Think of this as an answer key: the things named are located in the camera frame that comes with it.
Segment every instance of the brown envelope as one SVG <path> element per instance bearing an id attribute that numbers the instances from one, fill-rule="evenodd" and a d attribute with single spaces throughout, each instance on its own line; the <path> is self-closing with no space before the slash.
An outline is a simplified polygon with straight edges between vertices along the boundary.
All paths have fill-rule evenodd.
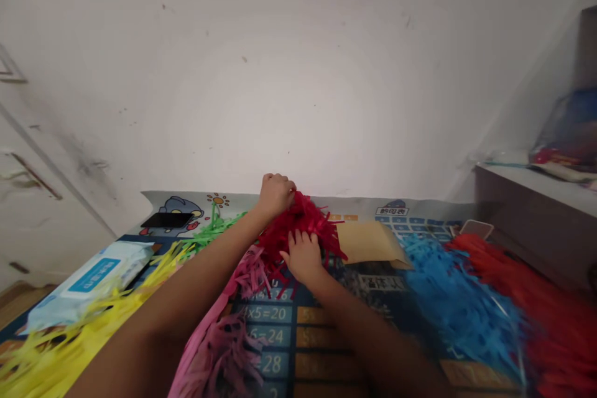
<path id="1" fill-rule="evenodd" d="M 390 261 L 395 269 L 413 269 L 392 231 L 378 221 L 337 224 L 340 249 L 348 256 L 345 264 Z"/>

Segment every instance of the hand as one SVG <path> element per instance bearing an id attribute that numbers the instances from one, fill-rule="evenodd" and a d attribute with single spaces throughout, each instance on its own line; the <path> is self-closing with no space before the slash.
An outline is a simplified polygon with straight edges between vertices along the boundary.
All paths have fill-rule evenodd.
<path id="1" fill-rule="evenodd" d="M 297 186 L 281 174 L 265 174 L 261 183 L 258 209 L 275 217 L 286 210 L 294 199 Z"/>
<path id="2" fill-rule="evenodd" d="M 309 289 L 313 282 L 316 282 L 322 275 L 327 275 L 327 271 L 322 265 L 322 254 L 315 233 L 309 236 L 307 232 L 301 234 L 297 230 L 296 234 L 292 236 L 292 232 L 289 232 L 288 248 L 288 253 L 280 252 L 280 255 L 284 258 L 292 275 Z"/>

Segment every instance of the white shelf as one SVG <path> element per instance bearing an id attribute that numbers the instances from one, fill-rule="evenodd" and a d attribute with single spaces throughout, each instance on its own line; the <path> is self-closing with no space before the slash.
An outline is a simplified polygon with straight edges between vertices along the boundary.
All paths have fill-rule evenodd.
<path id="1" fill-rule="evenodd" d="M 479 167 L 516 182 L 543 196 L 566 204 L 587 215 L 597 217 L 597 193 L 587 190 L 575 183 L 558 180 L 526 168 L 513 168 L 479 164 Z"/>

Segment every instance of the wet wipes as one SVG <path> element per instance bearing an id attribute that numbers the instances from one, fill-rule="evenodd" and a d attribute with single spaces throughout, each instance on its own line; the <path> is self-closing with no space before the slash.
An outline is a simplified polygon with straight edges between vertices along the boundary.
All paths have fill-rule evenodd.
<path id="1" fill-rule="evenodd" d="M 92 301 L 129 285 L 153 256 L 152 246 L 116 241 L 95 254 L 31 310 L 21 334 L 77 322 Z"/>

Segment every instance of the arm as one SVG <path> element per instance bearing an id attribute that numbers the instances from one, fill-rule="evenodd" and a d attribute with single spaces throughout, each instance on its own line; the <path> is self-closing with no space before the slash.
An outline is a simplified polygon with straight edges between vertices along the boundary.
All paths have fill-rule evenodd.
<path id="1" fill-rule="evenodd" d="M 188 338 L 249 246 L 292 202 L 294 182 L 266 174 L 257 206 L 188 261 L 112 336 L 67 398 L 168 394 Z"/>
<path id="2" fill-rule="evenodd" d="M 322 266 L 317 235 L 289 234 L 289 253 L 280 252 L 298 281 L 307 286 L 348 340 L 380 391 L 392 396 L 451 397 L 451 387 L 420 350 Z"/>

